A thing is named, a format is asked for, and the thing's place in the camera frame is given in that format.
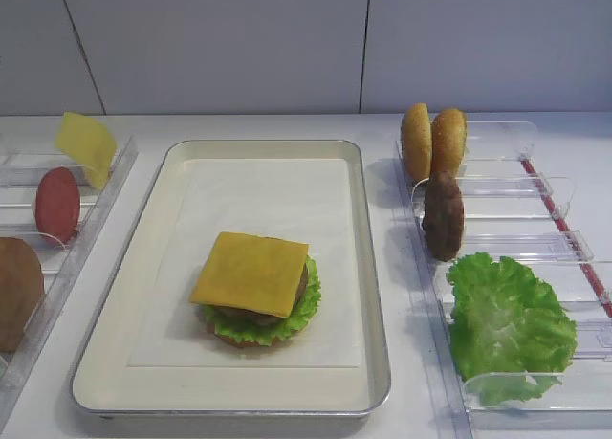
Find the sesame top bun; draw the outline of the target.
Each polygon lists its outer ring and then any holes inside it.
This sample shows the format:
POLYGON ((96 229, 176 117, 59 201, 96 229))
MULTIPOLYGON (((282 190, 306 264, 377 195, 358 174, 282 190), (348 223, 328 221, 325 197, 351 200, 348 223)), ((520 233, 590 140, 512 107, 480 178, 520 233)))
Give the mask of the sesame top bun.
POLYGON ((413 182, 426 179, 432 156, 431 125, 427 105, 416 103, 401 123, 401 151, 404 167, 413 182))

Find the sesame bun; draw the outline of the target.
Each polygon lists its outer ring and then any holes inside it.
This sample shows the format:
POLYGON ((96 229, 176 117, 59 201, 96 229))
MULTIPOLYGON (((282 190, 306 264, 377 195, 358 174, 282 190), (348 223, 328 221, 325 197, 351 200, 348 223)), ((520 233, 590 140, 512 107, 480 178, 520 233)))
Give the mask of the sesame bun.
POLYGON ((416 103, 401 123, 401 151, 404 167, 413 182, 426 179, 432 156, 431 125, 427 105, 416 103))
POLYGON ((435 117, 431 124, 431 174, 448 171, 457 175, 465 155, 467 131, 467 116, 459 109, 447 108, 435 117))

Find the yellow cheese slice on burger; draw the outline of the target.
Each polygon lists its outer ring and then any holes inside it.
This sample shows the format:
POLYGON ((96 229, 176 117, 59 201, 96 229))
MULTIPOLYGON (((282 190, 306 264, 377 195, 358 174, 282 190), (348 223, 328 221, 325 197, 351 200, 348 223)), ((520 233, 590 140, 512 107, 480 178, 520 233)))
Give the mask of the yellow cheese slice on burger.
POLYGON ((221 232, 189 301, 287 318, 309 246, 279 238, 221 232))

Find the green lettuce in burger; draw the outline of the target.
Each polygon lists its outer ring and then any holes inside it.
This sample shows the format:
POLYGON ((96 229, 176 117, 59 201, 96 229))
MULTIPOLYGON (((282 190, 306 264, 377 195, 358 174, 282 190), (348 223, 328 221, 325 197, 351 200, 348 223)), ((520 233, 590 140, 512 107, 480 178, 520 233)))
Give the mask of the green lettuce in burger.
MULTIPOLYGON (((316 314, 321 300, 320 281, 317 276, 316 262, 311 257, 308 257, 304 267, 308 268, 309 281, 301 300, 297 305, 294 305, 292 312, 287 318, 281 318, 281 321, 265 326, 273 328, 277 335, 283 338, 283 341, 291 338, 309 324, 310 319, 316 314)), ((210 321, 240 321, 252 323, 243 318, 226 317, 216 311, 212 305, 200 305, 199 308, 200 315, 206 324, 210 321)))

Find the brown meat patty in rack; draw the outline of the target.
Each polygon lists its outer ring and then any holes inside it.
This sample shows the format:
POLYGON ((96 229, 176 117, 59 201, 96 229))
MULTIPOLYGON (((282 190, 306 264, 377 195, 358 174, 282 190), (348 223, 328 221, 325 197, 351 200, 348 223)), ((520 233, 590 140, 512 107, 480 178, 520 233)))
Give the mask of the brown meat patty in rack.
POLYGON ((425 195, 422 228, 434 259, 450 261, 459 252, 464 230, 464 205, 456 179, 449 171, 431 175, 425 195))

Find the yellow cheese slice in rack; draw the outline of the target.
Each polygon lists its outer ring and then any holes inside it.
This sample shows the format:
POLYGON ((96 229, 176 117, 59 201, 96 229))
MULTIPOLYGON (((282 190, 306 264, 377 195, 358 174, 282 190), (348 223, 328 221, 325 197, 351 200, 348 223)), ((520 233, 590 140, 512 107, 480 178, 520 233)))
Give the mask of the yellow cheese slice in rack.
POLYGON ((82 166, 91 187, 104 189, 117 151, 116 139, 104 124, 79 113, 65 112, 55 147, 82 166))

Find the green lettuce leaf in rack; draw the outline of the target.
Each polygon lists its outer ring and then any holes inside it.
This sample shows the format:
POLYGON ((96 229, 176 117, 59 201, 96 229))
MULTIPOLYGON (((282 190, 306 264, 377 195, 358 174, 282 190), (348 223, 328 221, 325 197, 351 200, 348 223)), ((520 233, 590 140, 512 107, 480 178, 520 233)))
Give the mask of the green lettuce leaf in rack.
POLYGON ((541 397, 572 363, 577 325, 552 286, 510 257, 478 252, 447 273, 455 368, 481 405, 541 397))

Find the red tomato slice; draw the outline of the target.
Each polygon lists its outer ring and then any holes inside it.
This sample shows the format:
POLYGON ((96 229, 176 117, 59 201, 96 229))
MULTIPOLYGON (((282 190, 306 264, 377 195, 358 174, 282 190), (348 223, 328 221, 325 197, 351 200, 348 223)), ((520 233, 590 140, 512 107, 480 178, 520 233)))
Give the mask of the red tomato slice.
POLYGON ((65 244, 75 235, 80 192, 68 168, 53 168, 44 175, 36 192, 34 215, 38 231, 46 233, 50 243, 65 244))

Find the white parchment paper sheet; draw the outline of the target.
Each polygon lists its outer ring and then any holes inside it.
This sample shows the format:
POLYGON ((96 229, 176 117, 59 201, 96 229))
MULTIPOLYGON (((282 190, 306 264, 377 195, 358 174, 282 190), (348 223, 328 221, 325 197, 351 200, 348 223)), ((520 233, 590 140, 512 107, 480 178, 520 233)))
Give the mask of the white parchment paper sheet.
POLYGON ((130 355, 134 365, 353 367, 361 362, 359 284, 348 164, 342 159, 208 159, 181 165, 183 197, 130 355), (309 324, 268 349, 240 350, 208 333, 188 300, 222 231, 305 243, 321 300, 309 324))

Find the brown patty in burger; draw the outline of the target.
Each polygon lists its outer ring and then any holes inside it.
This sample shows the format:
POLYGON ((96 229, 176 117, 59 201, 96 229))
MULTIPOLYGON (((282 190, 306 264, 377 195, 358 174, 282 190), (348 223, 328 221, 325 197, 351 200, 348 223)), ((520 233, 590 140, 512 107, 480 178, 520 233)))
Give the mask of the brown patty in burger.
MULTIPOLYGON (((309 273, 308 268, 304 267, 300 277, 299 285, 296 290, 294 305, 297 305, 301 300, 305 289, 308 285, 309 273)), ((243 318, 259 326, 268 326, 281 321, 281 318, 272 315, 261 314, 251 310, 238 309, 227 306, 214 306, 214 309, 222 315, 229 318, 243 318)))

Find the bottom bun in burger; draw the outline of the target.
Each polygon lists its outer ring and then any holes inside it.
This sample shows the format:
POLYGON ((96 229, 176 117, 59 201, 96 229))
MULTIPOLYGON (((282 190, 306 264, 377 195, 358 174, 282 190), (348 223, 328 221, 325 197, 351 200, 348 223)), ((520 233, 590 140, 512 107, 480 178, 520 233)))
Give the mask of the bottom bun in burger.
POLYGON ((236 348, 271 347, 283 341, 271 327, 240 321, 210 321, 207 330, 236 348))

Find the sesame bun in rack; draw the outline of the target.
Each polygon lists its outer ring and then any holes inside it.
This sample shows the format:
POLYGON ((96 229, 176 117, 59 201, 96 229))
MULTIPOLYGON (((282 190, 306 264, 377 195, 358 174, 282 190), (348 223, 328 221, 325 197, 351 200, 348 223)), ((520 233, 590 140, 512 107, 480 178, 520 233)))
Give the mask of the sesame bun in rack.
POLYGON ((467 116, 459 109, 447 108, 435 117, 431 124, 431 174, 448 171, 457 175, 465 155, 467 131, 467 116))

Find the right clear acrylic rack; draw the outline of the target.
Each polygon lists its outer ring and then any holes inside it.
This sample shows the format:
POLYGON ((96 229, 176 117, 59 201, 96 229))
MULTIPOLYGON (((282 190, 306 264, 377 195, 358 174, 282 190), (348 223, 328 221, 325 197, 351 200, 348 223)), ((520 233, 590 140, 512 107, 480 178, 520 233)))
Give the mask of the right clear acrylic rack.
POLYGON ((448 332, 454 306, 449 264, 431 257, 422 230, 426 185, 394 164, 419 279, 417 298, 433 337, 432 402, 444 438, 556 436, 611 429, 611 258, 574 220, 575 182, 538 165, 527 121, 472 121, 457 176, 465 213, 459 253, 512 258, 550 284, 577 327, 570 365, 559 373, 483 373, 463 380, 448 332))

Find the clear acrylic rack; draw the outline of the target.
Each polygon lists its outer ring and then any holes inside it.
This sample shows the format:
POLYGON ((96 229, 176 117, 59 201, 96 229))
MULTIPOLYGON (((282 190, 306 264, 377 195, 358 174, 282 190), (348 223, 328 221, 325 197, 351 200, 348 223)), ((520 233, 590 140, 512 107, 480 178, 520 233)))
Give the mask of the clear acrylic rack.
POLYGON ((88 185, 80 165, 60 152, 36 152, 1 144, 1 235, 28 243, 36 252, 44 275, 44 293, 25 325, 23 339, 15 351, 1 354, 2 425, 10 418, 137 156, 135 142, 127 140, 113 159, 106 186, 96 190, 88 185), (80 216, 76 236, 64 245, 54 246, 37 232, 33 214, 40 180, 60 166, 70 169, 76 178, 80 216))
POLYGON ((483 373, 463 380, 448 332, 454 306, 449 264, 431 257, 422 230, 426 185, 394 164, 419 279, 417 298, 433 337, 432 402, 444 438, 556 436, 611 429, 611 258, 574 220, 575 182, 538 165, 527 121, 472 121, 457 176, 465 213, 459 253, 512 258, 550 284, 577 327, 570 365, 559 373, 483 373))

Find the metal baking tray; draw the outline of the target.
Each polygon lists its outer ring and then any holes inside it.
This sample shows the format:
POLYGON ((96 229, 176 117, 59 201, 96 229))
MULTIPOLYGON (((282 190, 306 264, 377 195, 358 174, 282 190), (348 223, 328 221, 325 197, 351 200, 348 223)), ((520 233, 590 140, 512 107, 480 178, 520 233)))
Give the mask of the metal baking tray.
POLYGON ((76 402, 101 415, 363 416, 390 385, 359 148, 171 146, 77 365, 76 402), (322 297, 303 330, 244 349, 208 331, 188 297, 224 231, 308 245, 322 297))

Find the left clear acrylic rack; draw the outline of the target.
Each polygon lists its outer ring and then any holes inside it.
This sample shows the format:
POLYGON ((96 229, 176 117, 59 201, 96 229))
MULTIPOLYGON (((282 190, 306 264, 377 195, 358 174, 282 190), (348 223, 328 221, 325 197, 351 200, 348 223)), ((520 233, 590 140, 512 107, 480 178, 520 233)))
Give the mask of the left clear acrylic rack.
POLYGON ((88 185, 80 165, 60 152, 36 152, 1 144, 1 235, 28 243, 36 252, 44 275, 44 293, 25 325, 23 339, 15 351, 1 354, 2 425, 10 418, 137 156, 135 142, 127 140, 113 159, 106 186, 96 190, 88 185), (76 178, 80 216, 76 236, 64 245, 54 246, 37 232, 33 214, 40 180, 60 166, 70 169, 76 178))

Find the brown bun in left rack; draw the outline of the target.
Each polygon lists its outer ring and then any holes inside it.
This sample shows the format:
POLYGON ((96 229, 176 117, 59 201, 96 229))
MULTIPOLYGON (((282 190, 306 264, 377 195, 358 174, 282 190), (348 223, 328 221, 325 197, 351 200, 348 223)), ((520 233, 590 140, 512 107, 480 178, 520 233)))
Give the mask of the brown bun in left rack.
POLYGON ((1 351, 14 352, 44 293, 35 251, 22 239, 1 238, 1 351))

